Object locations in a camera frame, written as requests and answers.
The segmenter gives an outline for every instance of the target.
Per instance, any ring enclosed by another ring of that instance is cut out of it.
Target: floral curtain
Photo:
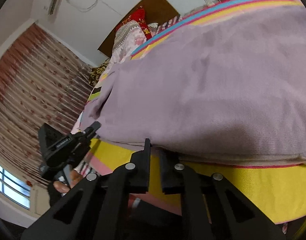
[[[0,157],[27,179],[40,178],[37,132],[43,123],[64,134],[82,112],[91,68],[33,24],[0,60]]]

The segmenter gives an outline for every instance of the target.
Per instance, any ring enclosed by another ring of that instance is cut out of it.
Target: metal screw
[[[135,164],[134,164],[134,163],[127,163],[127,164],[125,165],[125,168],[126,168],[127,170],[133,170],[133,169],[135,169]]]
[[[215,179],[215,180],[222,180],[223,179],[223,175],[221,173],[214,173],[213,174],[213,179]]]
[[[97,178],[97,175],[96,173],[90,173],[86,176],[86,179],[89,180],[89,181],[93,181]]]
[[[181,171],[184,169],[184,165],[182,163],[178,163],[178,164],[175,164],[174,168],[178,171]]]

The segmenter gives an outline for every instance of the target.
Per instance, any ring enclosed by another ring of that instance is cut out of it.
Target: wooden headboard
[[[140,6],[145,9],[145,20],[147,24],[154,22],[158,24],[163,24],[168,20],[174,18],[175,16],[179,15],[177,10],[175,10],[167,0],[141,0],[137,5],[133,7],[131,11],[129,11],[129,13],[118,24],[124,21]],[[107,57],[112,56],[112,50],[115,40],[115,27],[103,41],[101,46],[99,46],[98,48],[98,50],[104,53]]]

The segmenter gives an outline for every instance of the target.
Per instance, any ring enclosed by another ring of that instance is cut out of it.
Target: cable
[[[80,12],[89,12],[91,9],[93,9],[98,1],[100,1],[101,3],[105,4],[108,8],[112,9],[114,12],[118,13],[120,16],[122,16],[122,14],[120,14],[119,12],[117,12],[116,10],[114,10],[111,6],[109,6],[107,3],[105,3],[104,1],[102,0],[96,0],[90,7],[87,7],[87,8],[82,8],[82,7],[79,7],[78,5],[74,4],[71,2],[71,0],[66,0],[66,2],[68,4],[70,4],[71,6],[73,6],[74,8],[76,8],[78,11]]]

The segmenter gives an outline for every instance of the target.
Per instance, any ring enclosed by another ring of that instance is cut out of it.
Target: red fabric
[[[122,23],[117,25],[117,27],[115,28],[115,31],[117,32],[119,28],[121,28],[123,25],[127,24],[131,20],[138,22],[139,26],[141,26],[141,29],[146,36],[147,41],[150,38],[152,38],[151,32],[145,21],[145,10],[143,9],[142,6],[140,6],[140,8],[138,8],[135,12],[133,12],[126,20],[122,21]]]

